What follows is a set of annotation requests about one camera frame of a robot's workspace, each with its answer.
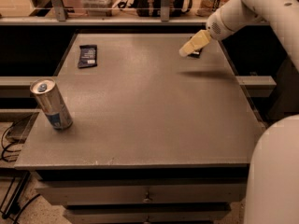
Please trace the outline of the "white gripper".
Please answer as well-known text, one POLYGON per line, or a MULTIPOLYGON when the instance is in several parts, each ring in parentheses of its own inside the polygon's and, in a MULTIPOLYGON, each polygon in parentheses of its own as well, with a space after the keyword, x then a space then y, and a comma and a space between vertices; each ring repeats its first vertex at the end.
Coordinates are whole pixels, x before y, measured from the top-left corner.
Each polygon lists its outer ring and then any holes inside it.
POLYGON ((245 13, 242 3, 224 5, 209 16, 206 30, 193 35, 179 50, 179 55, 187 57, 197 49, 203 49, 211 40, 223 40, 245 26, 245 13))

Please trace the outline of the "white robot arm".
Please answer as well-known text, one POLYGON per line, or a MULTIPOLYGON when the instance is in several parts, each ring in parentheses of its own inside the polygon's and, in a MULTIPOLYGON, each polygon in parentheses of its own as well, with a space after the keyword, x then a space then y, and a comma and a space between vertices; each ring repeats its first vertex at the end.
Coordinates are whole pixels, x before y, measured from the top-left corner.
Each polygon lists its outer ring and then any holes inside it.
MULTIPOLYGON (((206 29, 179 50, 183 57, 223 40, 244 26, 269 22, 299 68, 298 0, 229 0, 206 21, 206 29)), ((244 224, 299 224, 299 116, 270 126, 260 137, 249 167, 244 224)))

